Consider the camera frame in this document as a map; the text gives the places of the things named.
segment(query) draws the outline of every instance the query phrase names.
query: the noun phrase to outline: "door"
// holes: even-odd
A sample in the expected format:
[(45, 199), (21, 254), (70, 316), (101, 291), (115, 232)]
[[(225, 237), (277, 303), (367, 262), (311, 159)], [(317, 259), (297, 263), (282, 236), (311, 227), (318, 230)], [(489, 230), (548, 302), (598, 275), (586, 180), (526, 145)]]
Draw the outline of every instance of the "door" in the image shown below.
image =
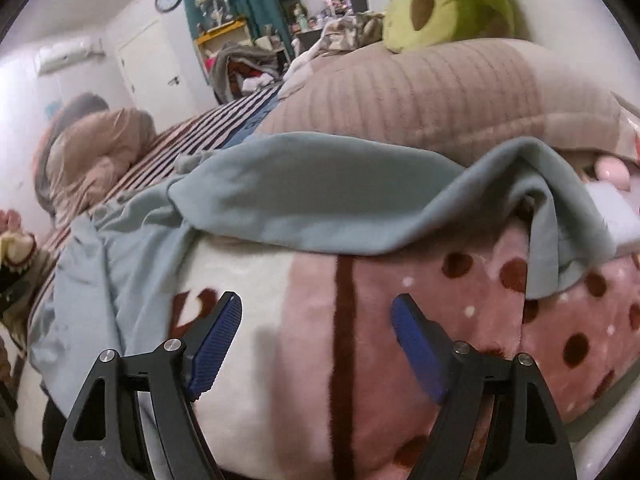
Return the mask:
[(151, 114), (158, 133), (195, 115), (193, 97), (161, 23), (140, 32), (118, 55), (136, 106)]

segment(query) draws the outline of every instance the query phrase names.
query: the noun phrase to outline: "gray blanket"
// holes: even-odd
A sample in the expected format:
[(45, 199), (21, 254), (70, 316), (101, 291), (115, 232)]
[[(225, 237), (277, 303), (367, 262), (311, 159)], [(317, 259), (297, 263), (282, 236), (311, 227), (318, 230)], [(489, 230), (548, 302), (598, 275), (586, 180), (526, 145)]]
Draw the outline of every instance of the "gray blanket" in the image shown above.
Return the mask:
[(240, 144), (72, 223), (55, 292), (34, 316), (31, 360), (68, 415), (106, 348), (151, 351), (170, 323), (177, 271), (197, 230), (302, 251), (381, 254), (443, 226), (500, 225), (534, 203), (527, 297), (573, 285), (615, 247), (560, 156), (503, 143), (468, 170), (433, 152), (324, 134)]
[(239, 61), (251, 68), (267, 73), (273, 78), (278, 77), (278, 61), (276, 53), (264, 50), (258, 46), (242, 46), (238, 43), (227, 43), (216, 55), (216, 63), (209, 74), (213, 91), (222, 104), (234, 100), (229, 86), (229, 61)]

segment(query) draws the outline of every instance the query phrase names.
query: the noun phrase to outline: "avocado plush toy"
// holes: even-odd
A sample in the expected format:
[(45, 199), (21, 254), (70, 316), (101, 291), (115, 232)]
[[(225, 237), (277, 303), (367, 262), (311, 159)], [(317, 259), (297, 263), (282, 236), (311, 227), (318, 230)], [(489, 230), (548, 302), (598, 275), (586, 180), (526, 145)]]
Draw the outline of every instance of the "avocado plush toy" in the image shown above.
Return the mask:
[(393, 52), (473, 38), (513, 37), (509, 0), (391, 0), (384, 45)]

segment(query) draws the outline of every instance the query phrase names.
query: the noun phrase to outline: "clothing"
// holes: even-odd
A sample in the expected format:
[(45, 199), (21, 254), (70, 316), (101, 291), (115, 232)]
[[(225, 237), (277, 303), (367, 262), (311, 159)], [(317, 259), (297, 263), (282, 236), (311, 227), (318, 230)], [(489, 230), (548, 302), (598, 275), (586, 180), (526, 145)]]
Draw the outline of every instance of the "clothing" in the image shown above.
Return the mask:
[(273, 77), (271, 77), (269, 74), (261, 74), (259, 76), (250, 77), (242, 82), (242, 93), (251, 94), (258, 88), (267, 86), (271, 82), (273, 82)]
[(306, 52), (296, 52), (291, 62), (285, 82), (278, 96), (285, 99), (304, 85), (315, 70), (310, 63), (319, 56), (332, 56), (352, 52), (382, 40), (383, 15), (377, 12), (356, 12), (338, 20), (325, 23), (320, 39)]
[(230, 81), (230, 67), (232, 73), (237, 72), (244, 65), (248, 70), (254, 69), (267, 73), (272, 77), (278, 76), (278, 61), (276, 53), (256, 46), (242, 46), (238, 43), (227, 43), (216, 56), (216, 64), (209, 73), (209, 79), (216, 96), (222, 102), (234, 100), (234, 90)]

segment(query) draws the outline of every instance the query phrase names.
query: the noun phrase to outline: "polka dot blanket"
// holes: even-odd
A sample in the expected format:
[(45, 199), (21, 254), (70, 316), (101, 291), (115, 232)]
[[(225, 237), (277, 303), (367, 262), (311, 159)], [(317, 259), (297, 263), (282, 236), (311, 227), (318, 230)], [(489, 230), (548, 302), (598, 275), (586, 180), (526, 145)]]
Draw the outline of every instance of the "polka dot blanket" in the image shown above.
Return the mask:
[(391, 327), (402, 292), (454, 340), (507, 359), (533, 355), (562, 420), (584, 413), (638, 357), (640, 269), (626, 256), (526, 301), (528, 243), (517, 218), (499, 233), (440, 233), (376, 257), (201, 238), (182, 268), (170, 335), (225, 290), (242, 297), (238, 335), (195, 405), (218, 464), (259, 479), (406, 478), (438, 407)]

